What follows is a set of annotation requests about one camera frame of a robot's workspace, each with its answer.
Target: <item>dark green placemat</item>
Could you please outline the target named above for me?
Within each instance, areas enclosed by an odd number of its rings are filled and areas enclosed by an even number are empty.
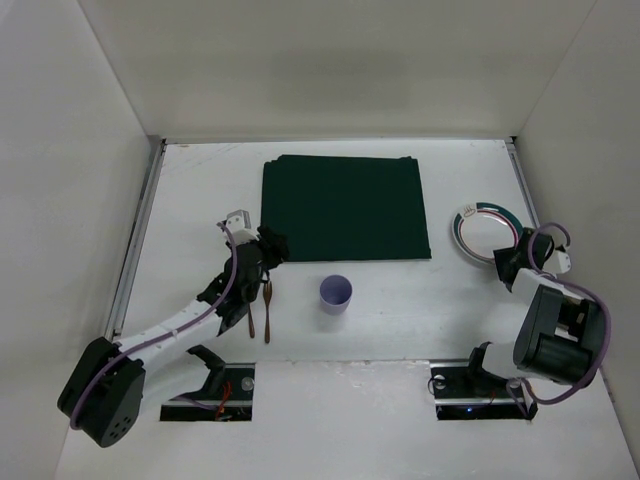
[[[292,262],[431,258],[413,158],[282,155],[264,165],[261,224]]]

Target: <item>purple cup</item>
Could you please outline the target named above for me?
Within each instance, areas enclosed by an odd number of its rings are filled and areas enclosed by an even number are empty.
[[[342,275],[331,275],[320,284],[320,305],[329,315],[340,315],[349,306],[353,287]]]

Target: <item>white plate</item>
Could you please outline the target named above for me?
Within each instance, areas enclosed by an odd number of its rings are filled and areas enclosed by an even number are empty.
[[[522,234],[518,218],[500,205],[478,202],[465,205],[453,218],[453,238],[474,260],[493,264],[493,251],[513,247]]]

